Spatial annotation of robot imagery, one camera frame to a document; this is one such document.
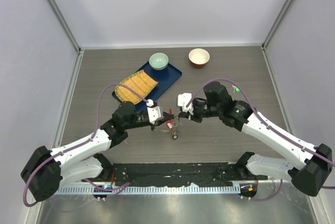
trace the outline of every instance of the gray tabletop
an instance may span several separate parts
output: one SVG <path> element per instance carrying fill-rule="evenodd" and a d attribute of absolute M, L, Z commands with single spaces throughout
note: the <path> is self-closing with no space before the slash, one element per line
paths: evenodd
<path fill-rule="evenodd" d="M 269 120 L 285 128 L 281 110 L 267 70 L 261 47 L 211 47 L 210 61 L 202 69 L 188 62 L 192 48 L 86 50 L 77 79 L 66 123 L 62 145 L 80 139 L 94 130 L 96 104 L 101 90 L 109 83 L 120 82 L 131 75 L 156 52 L 169 56 L 170 63 L 183 72 L 182 77 L 159 99 L 165 111 L 175 112 L 178 94 L 194 93 L 203 83 L 215 77 L 236 81 L 247 92 L 255 107 Z M 232 93 L 244 100 L 242 94 Z M 113 89 L 105 93 L 100 108 L 100 125 L 107 121 L 118 106 L 112 98 Z M 218 118 L 205 119 L 201 124 L 183 120 L 177 140 L 160 130 L 132 129 L 129 137 L 104 154 L 111 162 L 223 162 L 236 161 L 245 151 L 264 156 L 279 154 L 261 141 L 226 127 Z"/>

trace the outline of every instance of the white bowl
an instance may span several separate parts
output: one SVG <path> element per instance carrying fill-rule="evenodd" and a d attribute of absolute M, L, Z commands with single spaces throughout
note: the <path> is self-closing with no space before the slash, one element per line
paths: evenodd
<path fill-rule="evenodd" d="M 207 50 L 194 49 L 188 54 L 188 59 L 194 67 L 202 68 L 209 61 L 210 56 Z"/>

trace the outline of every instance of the blue plate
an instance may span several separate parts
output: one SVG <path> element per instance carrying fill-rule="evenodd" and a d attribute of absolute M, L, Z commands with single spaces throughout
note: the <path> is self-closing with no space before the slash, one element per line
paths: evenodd
<path fill-rule="evenodd" d="M 149 62 L 139 68 L 136 72 L 144 70 L 150 77 L 152 77 L 155 81 L 158 81 L 156 87 L 146 96 L 146 99 L 152 99 L 153 101 L 157 101 L 160 96 L 163 95 L 181 76 L 182 72 L 178 70 L 171 64 L 168 64 L 164 70 L 157 71 L 154 70 Z M 113 98 L 121 102 L 116 96 L 115 92 L 111 94 Z M 147 105 L 144 101 L 139 102 L 135 108 L 136 111 L 145 110 Z"/>

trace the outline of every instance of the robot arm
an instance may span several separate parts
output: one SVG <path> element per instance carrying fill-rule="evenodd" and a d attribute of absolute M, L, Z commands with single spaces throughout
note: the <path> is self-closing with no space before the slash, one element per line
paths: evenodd
<path fill-rule="evenodd" d="M 328 146 L 321 144 L 316 147 L 298 139 L 258 113 L 272 128 L 303 146 L 302 149 L 298 148 L 264 125 L 248 103 L 233 100 L 226 87 L 219 82 L 209 83 L 204 87 L 204 92 L 207 99 L 195 98 L 188 107 L 186 105 L 192 95 L 188 93 L 179 95 L 178 105 L 181 109 L 179 117 L 195 122 L 202 122 L 203 118 L 218 117 L 226 126 L 261 140 L 286 159 L 267 158 L 247 152 L 238 163 L 244 165 L 245 169 L 254 175 L 267 175 L 292 181 L 293 185 L 303 193 L 309 196 L 318 194 L 332 167 L 306 152 L 304 148 L 331 160 L 331 149 Z"/>
<path fill-rule="evenodd" d="M 105 122 L 91 141 L 86 144 L 84 142 L 92 135 L 51 150 L 45 146 L 37 148 L 21 172 L 25 183 L 35 168 L 43 161 L 56 153 L 68 151 L 52 159 L 33 177 L 29 190 L 35 200 L 46 200 L 60 186 L 85 178 L 98 178 L 105 181 L 111 175 L 113 166 L 106 157 L 98 152 L 108 150 L 124 141 L 128 137 L 126 131 L 128 129 L 150 126 L 153 130 L 155 126 L 174 119 L 174 115 L 164 112 L 156 103 L 149 101 L 147 105 L 147 110 L 136 112 L 133 103 L 121 103 L 112 118 Z M 81 143 L 82 146 L 71 150 L 72 147 Z"/>

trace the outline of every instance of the yellow cloth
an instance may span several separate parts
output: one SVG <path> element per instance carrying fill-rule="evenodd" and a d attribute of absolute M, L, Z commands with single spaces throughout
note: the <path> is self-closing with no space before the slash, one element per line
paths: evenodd
<path fill-rule="evenodd" d="M 127 85 L 142 97 L 146 97 L 158 82 L 152 79 L 144 70 L 141 70 L 122 80 L 121 84 Z M 115 94 L 122 102 L 131 101 L 134 104 L 141 102 L 141 99 L 137 95 L 122 86 L 116 86 Z"/>

